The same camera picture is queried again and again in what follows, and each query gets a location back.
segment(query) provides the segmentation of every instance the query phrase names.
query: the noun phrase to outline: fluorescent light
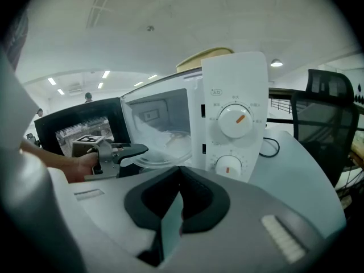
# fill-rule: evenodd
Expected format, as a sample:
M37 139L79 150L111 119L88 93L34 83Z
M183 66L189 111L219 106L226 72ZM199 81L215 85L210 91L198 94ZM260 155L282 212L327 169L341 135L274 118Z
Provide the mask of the fluorescent light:
M283 66L283 63L278 60L278 59L274 59L272 62L271 62L271 66L272 67L280 67L280 66Z
M51 83L52 85L57 85L57 83L55 83L55 81L53 80L53 78L48 78L47 79L49 81L49 83Z
M105 79L110 74L110 71L104 71L104 74L102 75L102 78Z

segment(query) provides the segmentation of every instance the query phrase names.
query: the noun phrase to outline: white microwave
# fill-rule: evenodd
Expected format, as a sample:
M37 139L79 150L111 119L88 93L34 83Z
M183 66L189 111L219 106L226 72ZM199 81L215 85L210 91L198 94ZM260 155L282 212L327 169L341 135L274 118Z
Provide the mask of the white microwave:
M202 60L121 97L132 143L130 159L149 168L185 165L248 182L263 140L268 74L261 52Z

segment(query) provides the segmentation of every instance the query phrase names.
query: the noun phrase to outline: mesh chair back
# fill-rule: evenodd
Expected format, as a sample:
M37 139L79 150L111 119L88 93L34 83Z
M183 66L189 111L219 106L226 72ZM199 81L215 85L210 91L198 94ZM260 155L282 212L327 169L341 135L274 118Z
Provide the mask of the mesh chair back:
M345 104L342 99L333 96L296 92L292 96L292 116L294 137L335 186L358 125L359 114L355 104Z
M306 92L339 97L347 103L354 101L350 80L344 74L335 72L309 69Z

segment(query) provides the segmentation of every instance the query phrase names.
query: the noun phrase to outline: table surface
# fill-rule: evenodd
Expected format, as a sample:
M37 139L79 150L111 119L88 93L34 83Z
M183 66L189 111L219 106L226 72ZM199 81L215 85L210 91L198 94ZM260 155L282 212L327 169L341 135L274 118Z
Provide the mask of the table surface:
M274 158L258 157L250 184L264 189L310 221L326 238L346 225L334 187L306 149L286 131L265 130L280 151ZM261 153L272 155L276 143L263 140Z

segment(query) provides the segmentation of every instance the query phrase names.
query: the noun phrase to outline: human arm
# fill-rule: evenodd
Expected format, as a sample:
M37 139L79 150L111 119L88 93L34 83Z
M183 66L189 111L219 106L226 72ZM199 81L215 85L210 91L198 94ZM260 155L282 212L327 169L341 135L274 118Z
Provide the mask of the human arm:
M97 164L97 153L90 153L79 158L70 158L45 151L23 139L20 148L37 156L47 167L63 171L68 183L83 182L84 176L92 175L92 167Z

